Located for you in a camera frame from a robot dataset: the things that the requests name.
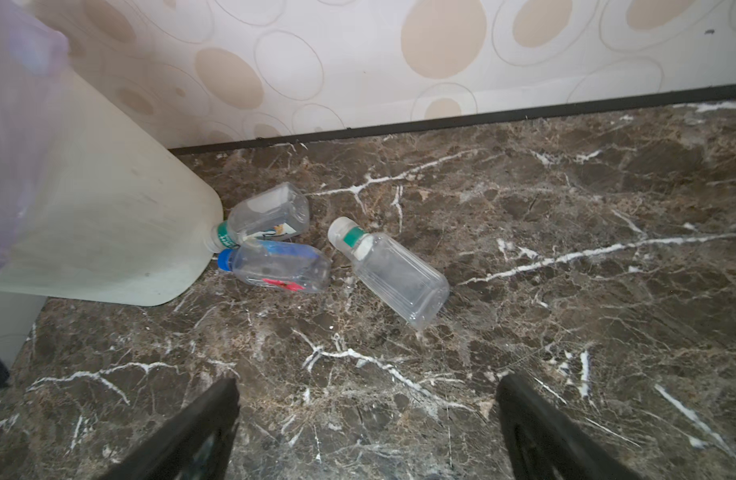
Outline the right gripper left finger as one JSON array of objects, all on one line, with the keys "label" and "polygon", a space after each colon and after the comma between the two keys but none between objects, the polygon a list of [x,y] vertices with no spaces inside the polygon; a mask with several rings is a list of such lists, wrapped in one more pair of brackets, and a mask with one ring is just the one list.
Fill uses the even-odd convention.
[{"label": "right gripper left finger", "polygon": [[237,382],[222,378],[101,477],[223,479],[239,414]]}]

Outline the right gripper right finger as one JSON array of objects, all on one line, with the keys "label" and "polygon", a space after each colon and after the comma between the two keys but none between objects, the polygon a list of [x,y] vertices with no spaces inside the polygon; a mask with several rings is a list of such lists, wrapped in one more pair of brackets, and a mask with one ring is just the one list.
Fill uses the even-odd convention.
[{"label": "right gripper right finger", "polygon": [[517,479],[636,479],[517,374],[502,378],[496,400],[502,436]]}]

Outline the clear bottle white cap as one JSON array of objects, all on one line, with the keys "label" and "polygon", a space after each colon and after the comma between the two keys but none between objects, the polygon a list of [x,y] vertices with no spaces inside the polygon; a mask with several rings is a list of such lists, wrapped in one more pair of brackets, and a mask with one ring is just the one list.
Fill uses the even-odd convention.
[{"label": "clear bottle white cap", "polygon": [[434,323],[450,295],[442,273],[388,234],[366,232],[348,217],[331,223],[328,240],[355,276],[409,325],[421,331]]}]

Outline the white plastic waste bin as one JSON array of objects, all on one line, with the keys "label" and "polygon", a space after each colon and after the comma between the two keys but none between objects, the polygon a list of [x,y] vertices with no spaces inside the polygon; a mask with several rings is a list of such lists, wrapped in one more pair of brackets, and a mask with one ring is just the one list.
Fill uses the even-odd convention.
[{"label": "white plastic waste bin", "polygon": [[0,292],[157,306],[211,261],[212,187],[76,73]]}]

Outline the pink bin liner bag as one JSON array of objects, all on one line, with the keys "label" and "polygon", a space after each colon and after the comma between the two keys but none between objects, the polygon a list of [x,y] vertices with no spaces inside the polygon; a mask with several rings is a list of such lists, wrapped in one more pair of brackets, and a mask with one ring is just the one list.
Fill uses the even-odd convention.
[{"label": "pink bin liner bag", "polygon": [[13,1],[0,1],[0,269],[39,191],[58,129],[69,43]]}]

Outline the Fiji bottle blue cap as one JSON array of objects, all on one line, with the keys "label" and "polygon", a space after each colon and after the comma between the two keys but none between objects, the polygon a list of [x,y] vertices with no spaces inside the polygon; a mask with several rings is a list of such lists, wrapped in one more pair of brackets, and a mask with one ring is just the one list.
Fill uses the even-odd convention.
[{"label": "Fiji bottle blue cap", "polygon": [[220,252],[217,265],[245,284],[294,293],[322,293],[331,276],[323,252],[290,242],[250,239]]}]

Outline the clear bottle green band cap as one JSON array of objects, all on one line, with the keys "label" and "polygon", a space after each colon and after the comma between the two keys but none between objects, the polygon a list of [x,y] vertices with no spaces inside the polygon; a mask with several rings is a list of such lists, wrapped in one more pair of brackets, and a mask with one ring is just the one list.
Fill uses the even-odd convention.
[{"label": "clear bottle green band cap", "polygon": [[307,197],[290,182],[248,198],[209,230],[204,244],[212,253],[234,249],[249,239],[282,241],[303,234],[310,225]]}]

